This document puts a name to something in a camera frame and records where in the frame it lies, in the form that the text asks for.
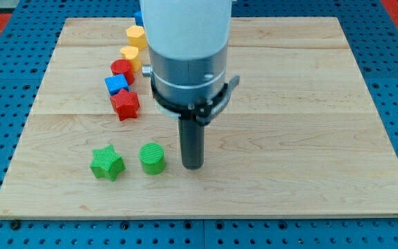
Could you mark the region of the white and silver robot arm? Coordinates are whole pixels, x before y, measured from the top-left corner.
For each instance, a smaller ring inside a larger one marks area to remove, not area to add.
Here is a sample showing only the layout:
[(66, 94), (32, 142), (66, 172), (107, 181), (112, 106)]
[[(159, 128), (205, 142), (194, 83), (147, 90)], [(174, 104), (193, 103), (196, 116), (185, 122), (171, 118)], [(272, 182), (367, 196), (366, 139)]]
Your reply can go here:
[(227, 106), (240, 78), (225, 80), (233, 0), (141, 0), (155, 103), (178, 121), (185, 168), (204, 163), (207, 126)]

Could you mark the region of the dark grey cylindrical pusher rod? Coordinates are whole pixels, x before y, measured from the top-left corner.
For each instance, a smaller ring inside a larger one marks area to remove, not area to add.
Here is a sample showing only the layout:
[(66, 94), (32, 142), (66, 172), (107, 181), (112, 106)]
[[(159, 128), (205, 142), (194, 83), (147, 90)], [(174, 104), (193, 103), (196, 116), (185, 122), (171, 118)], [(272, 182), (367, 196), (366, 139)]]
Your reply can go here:
[(189, 170), (201, 168), (204, 163), (204, 127), (193, 120), (179, 120), (178, 129), (183, 166)]

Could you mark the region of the black clamp ring mount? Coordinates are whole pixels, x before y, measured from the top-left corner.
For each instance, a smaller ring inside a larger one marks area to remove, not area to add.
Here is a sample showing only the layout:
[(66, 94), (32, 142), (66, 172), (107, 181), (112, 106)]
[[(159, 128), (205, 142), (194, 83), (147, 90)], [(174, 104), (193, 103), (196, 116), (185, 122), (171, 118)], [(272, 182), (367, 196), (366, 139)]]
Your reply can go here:
[(166, 116), (175, 120), (190, 120), (199, 126), (207, 126), (225, 109), (232, 91), (239, 85), (239, 82), (240, 76), (234, 76), (228, 83), (223, 84), (215, 97), (200, 104), (183, 105), (168, 101), (158, 92), (153, 80), (151, 80), (151, 90), (155, 103)]

